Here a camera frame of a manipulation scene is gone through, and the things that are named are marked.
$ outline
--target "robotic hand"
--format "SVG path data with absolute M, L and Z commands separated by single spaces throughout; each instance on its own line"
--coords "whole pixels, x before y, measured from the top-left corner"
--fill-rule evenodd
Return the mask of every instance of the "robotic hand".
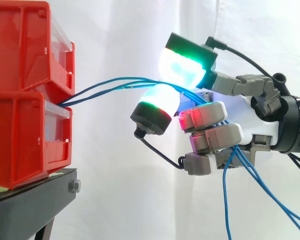
M 214 48 L 238 55 L 263 75 L 232 77 L 214 71 L 218 56 Z M 199 46 L 174 33 L 165 46 L 159 66 L 165 82 L 186 89 L 209 90 L 197 93 L 209 104 L 197 104 L 181 95 L 176 111 L 181 129 L 191 133 L 193 152 L 179 161 L 189 175 L 211 173 L 210 153 L 215 155 L 217 168 L 224 168 L 232 153 L 230 147 L 236 144 L 252 165 L 256 151 L 273 150 L 287 154 L 300 169 L 300 158 L 292 154 L 300 153 L 300 97 L 290 95 L 283 74 L 269 75 L 245 55 L 212 37 Z M 142 141 L 146 134 L 163 134 L 171 121 L 166 114 L 142 102 L 131 119 L 137 123 L 135 136 Z M 240 167 L 241 162 L 235 156 L 230 166 Z

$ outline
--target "black cylindrical sensor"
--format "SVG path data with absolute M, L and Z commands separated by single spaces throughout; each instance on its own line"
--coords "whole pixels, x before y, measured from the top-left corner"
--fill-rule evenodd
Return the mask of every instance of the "black cylindrical sensor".
M 282 96 L 278 142 L 271 149 L 283 154 L 300 153 L 300 97 Z

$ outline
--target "cable connector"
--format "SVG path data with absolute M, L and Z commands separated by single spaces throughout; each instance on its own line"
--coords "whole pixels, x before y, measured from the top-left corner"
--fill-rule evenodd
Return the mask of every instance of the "cable connector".
M 147 132 L 143 131 L 139 127 L 137 127 L 133 134 L 134 134 L 134 136 L 137 139 L 144 139 L 144 137 L 146 136 Z
M 221 50 L 226 50 L 228 47 L 227 44 L 225 44 L 224 42 L 219 41 L 217 39 L 214 39 L 212 36 L 208 37 L 208 39 L 205 42 L 205 45 L 212 49 L 217 48 L 217 49 L 221 49 Z

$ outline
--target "black metal stand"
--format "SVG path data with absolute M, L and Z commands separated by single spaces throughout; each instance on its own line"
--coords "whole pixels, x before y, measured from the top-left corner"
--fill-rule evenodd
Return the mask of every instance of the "black metal stand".
M 48 240 L 54 217 L 76 198 L 77 170 L 64 168 L 59 175 L 0 193 L 0 240 Z

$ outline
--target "gray joint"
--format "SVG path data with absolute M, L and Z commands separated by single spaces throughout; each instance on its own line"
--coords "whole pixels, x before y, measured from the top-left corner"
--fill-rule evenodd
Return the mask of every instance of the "gray joint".
M 204 176 L 211 174 L 210 160 L 207 155 L 188 153 L 183 159 L 184 170 L 189 175 Z
M 257 104 L 254 109 L 258 116 L 265 117 L 281 107 L 280 92 L 275 88 L 270 77 L 264 75 L 241 75 L 233 78 L 217 72 L 213 91 L 228 96 L 255 97 Z
M 256 160 L 256 152 L 270 152 L 271 150 L 271 136 L 266 135 L 253 135 L 250 144 L 250 163 L 254 166 Z
M 206 129 L 220 123 L 228 114 L 223 102 L 212 102 L 179 113 L 179 123 L 185 133 Z
M 237 76 L 236 78 L 246 83 L 249 89 L 248 93 L 241 94 L 243 96 L 255 97 L 257 103 L 253 108 L 258 116 L 265 117 L 281 107 L 280 92 L 275 88 L 270 77 L 248 74 Z
M 190 136 L 190 142 L 195 153 L 207 154 L 238 144 L 242 136 L 240 126 L 232 123 L 195 131 Z

